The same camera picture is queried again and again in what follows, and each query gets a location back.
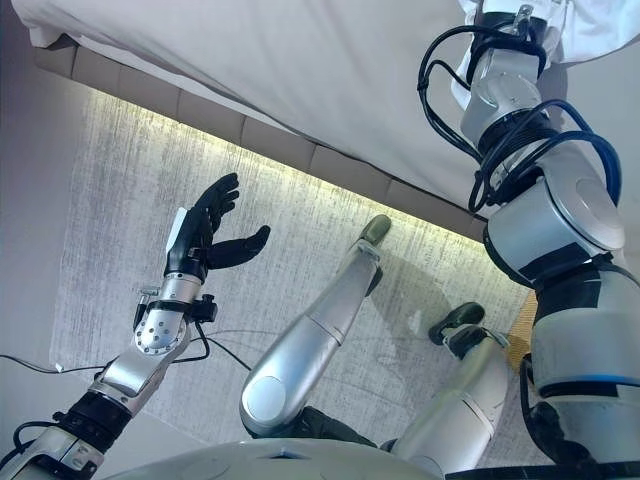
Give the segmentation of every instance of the mattress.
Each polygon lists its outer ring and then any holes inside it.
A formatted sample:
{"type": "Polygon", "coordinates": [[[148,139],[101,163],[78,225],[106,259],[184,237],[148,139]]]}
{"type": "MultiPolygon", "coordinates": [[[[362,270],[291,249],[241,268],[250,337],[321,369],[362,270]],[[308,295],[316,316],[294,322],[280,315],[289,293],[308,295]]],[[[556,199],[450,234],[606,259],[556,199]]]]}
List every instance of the mattress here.
{"type": "MultiPolygon", "coordinates": [[[[14,0],[35,46],[67,33],[110,58],[364,160],[458,205],[476,165],[427,125],[424,50],[464,21],[455,2],[14,0]]],[[[456,62],[465,38],[443,56],[456,62]]],[[[436,79],[434,100],[461,114],[436,79]]]]}

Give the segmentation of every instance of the carpet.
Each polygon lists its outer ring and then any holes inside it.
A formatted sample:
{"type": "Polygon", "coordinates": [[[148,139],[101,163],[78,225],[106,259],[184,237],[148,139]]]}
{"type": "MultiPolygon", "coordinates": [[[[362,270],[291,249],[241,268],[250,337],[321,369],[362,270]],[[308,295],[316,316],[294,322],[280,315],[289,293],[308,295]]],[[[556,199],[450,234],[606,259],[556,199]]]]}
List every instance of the carpet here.
{"type": "MultiPolygon", "coordinates": [[[[367,298],[310,405],[382,443],[400,435],[456,360],[426,339],[430,324],[478,301],[485,325],[507,333],[528,290],[482,245],[108,95],[95,93],[73,172],[50,357],[95,364],[129,342],[142,285],[159,284],[177,207],[238,172],[240,198],[216,241],[272,227],[250,263],[210,273],[207,331],[249,364],[330,280],[378,213],[393,226],[380,249],[384,277],[367,298]]],[[[197,343],[187,353],[196,353],[197,343]]],[[[207,443],[248,438],[238,415],[246,372],[221,350],[170,368],[145,411],[207,443]]],[[[517,379],[482,465],[547,463],[524,429],[517,379]]]]}

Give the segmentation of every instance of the robot leg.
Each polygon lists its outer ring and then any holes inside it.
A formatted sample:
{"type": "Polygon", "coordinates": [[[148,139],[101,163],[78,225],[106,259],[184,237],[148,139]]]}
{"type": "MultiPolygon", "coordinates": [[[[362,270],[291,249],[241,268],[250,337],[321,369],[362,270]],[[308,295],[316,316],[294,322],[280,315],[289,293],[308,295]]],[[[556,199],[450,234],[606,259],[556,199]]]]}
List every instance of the robot leg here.
{"type": "Polygon", "coordinates": [[[240,418],[254,437],[281,436],[300,414],[362,301],[381,278],[375,245],[390,226],[384,215],[369,222],[332,282],[271,345],[247,378],[240,418]]]}
{"type": "Polygon", "coordinates": [[[445,319],[448,327],[441,322],[431,329],[432,340],[446,344],[461,361],[391,449],[435,475],[474,468],[502,413],[508,384],[504,342],[475,324],[460,324],[479,322],[483,312],[478,309],[477,304],[462,305],[445,319]]]}

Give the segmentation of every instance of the humanoid robot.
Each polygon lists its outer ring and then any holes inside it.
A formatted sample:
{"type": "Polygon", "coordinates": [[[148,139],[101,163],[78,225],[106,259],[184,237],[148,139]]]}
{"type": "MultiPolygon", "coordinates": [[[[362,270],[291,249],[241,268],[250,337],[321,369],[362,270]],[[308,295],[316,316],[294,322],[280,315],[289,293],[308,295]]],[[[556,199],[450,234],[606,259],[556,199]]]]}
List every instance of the humanoid robot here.
{"type": "MultiPolygon", "coordinates": [[[[484,234],[494,263],[536,291],[531,354],[520,371],[525,424],[555,462],[473,470],[495,432],[506,394],[504,340],[478,325],[468,304],[430,330],[460,359],[458,370],[395,441],[378,448],[339,421],[306,406],[313,386],[345,341],[360,304],[380,280],[376,245],[390,228],[374,218],[332,283],[274,342],[248,376],[240,416],[254,440],[188,453],[117,478],[640,478],[640,284],[624,265],[616,205],[620,167],[613,147],[566,102],[542,102],[545,8],[553,1],[483,8],[475,25],[438,37],[419,71],[418,93],[430,125],[478,162],[469,210],[498,205],[484,234]],[[434,50],[473,33],[465,78],[434,50]],[[435,66],[454,75],[470,100],[461,122],[446,125],[428,101],[435,66]],[[547,110],[562,108],[580,130],[559,132],[547,110]],[[577,142],[591,144],[605,181],[577,142]],[[533,385],[542,400],[531,407],[533,385]]],[[[190,341],[188,324],[215,316],[196,299],[210,269],[257,255],[269,236],[213,244],[238,193],[235,174],[181,209],[167,245],[157,298],[139,305],[131,344],[100,372],[66,414],[15,452],[0,479],[88,479],[159,387],[190,341]]]]}

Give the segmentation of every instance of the bed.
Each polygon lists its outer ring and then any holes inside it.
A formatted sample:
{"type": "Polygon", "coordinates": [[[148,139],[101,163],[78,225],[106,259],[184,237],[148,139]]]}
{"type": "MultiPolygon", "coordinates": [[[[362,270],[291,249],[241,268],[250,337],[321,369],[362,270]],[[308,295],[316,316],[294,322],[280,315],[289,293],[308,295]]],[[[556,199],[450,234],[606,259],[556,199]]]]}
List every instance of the bed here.
{"type": "MultiPolygon", "coordinates": [[[[461,3],[467,12],[473,4],[461,3]]],[[[638,30],[636,3],[619,1],[615,8],[570,3],[575,10],[581,5],[600,10],[582,12],[587,24],[568,39],[565,53],[572,49],[578,52],[573,59],[584,60],[627,43],[638,30]]],[[[428,127],[415,94],[425,48],[464,21],[458,3],[411,0],[402,8],[365,0],[13,4],[42,68],[481,238],[490,211],[474,216],[463,208],[476,165],[428,127]]],[[[452,39],[441,56],[458,61],[467,42],[452,39]]],[[[564,79],[550,76],[543,94],[566,96],[564,74],[564,79]]],[[[436,109],[457,125],[461,110],[448,78],[437,76],[433,90],[436,109]]],[[[609,116],[616,115],[620,112],[611,109],[609,116]]],[[[625,171],[627,178],[639,173],[625,171]]],[[[634,211],[634,203],[635,197],[623,195],[623,215],[625,207],[634,211]]],[[[637,230],[637,221],[627,223],[637,230]]],[[[639,245],[632,242],[628,256],[640,255],[639,245]]]]}

